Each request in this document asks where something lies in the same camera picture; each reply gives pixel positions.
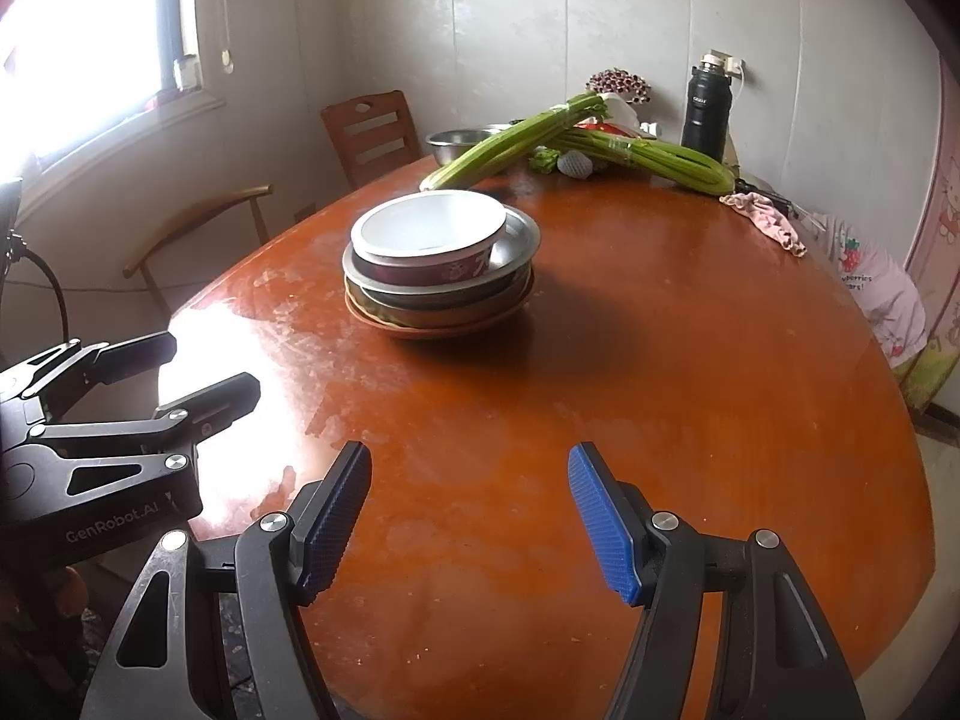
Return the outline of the person's hand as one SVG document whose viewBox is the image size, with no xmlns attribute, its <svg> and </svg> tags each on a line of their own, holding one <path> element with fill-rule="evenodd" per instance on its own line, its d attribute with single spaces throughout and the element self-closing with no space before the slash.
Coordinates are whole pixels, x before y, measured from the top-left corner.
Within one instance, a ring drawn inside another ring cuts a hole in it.
<svg viewBox="0 0 960 720">
<path fill-rule="evenodd" d="M 57 613 L 65 619 L 80 617 L 89 603 L 89 592 L 75 567 L 55 569 L 39 577 L 14 580 L 2 572 L 0 583 L 0 617 L 2 622 L 13 622 L 26 612 L 26 601 L 50 601 Z"/>
</svg>

